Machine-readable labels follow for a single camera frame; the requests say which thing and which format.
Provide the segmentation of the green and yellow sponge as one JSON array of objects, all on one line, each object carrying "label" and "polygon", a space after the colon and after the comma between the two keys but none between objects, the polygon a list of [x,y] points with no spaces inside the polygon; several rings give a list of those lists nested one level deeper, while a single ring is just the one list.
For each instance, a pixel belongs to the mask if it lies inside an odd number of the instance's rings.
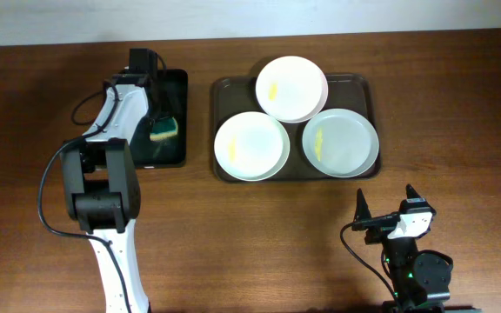
[{"label": "green and yellow sponge", "polygon": [[160,118],[152,124],[150,140],[152,142],[160,142],[175,137],[178,134],[178,129],[179,126],[175,117]]}]

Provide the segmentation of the pale blue plate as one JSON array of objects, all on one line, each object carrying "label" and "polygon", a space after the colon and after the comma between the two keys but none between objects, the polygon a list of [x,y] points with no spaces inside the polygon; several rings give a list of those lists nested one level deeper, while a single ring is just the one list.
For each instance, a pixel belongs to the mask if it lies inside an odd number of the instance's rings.
[{"label": "pale blue plate", "polygon": [[380,142],[367,118],[347,109],[323,110],[305,126],[302,148],[306,159],[327,176],[351,178],[364,174],[378,158]]}]

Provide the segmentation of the white plate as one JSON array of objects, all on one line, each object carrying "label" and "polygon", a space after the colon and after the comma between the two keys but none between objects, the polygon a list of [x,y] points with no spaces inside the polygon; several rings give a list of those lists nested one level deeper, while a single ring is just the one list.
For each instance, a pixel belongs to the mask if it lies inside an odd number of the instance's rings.
[{"label": "white plate", "polygon": [[246,182],[266,180],[286,164],[289,135],[274,117],[246,111],[227,119],[217,130],[214,157],[228,175]]}]

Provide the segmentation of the pink-white plate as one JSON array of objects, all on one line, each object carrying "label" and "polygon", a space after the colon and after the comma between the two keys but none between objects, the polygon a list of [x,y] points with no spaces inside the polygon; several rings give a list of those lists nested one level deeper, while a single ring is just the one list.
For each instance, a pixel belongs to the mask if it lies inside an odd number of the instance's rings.
[{"label": "pink-white plate", "polygon": [[255,95],[262,110],[278,121],[301,123],[325,106],[329,88],[325,74],[311,60],[286,56],[262,68]]}]

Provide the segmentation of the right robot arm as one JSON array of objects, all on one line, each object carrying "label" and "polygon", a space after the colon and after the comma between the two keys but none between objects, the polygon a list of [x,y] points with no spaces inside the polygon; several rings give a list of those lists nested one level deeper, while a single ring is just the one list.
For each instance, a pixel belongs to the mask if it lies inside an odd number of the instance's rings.
[{"label": "right robot arm", "polygon": [[417,240],[427,235],[436,210],[411,185],[399,209],[374,217],[361,190],[353,231],[365,233],[364,242],[382,246],[384,274],[376,272],[389,289],[392,299],[382,304],[383,312],[475,312],[472,307],[445,308],[451,297],[449,284],[453,270],[451,257],[435,250],[420,250]]}]

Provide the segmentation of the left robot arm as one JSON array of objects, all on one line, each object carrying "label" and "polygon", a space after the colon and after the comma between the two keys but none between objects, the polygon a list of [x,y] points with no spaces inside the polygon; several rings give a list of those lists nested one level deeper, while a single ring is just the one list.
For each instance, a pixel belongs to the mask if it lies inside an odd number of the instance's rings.
[{"label": "left robot arm", "polygon": [[161,57],[132,49],[129,65],[104,83],[102,109],[61,154],[65,202],[94,250],[108,312],[149,312],[135,248],[141,191],[130,143],[157,98]]}]

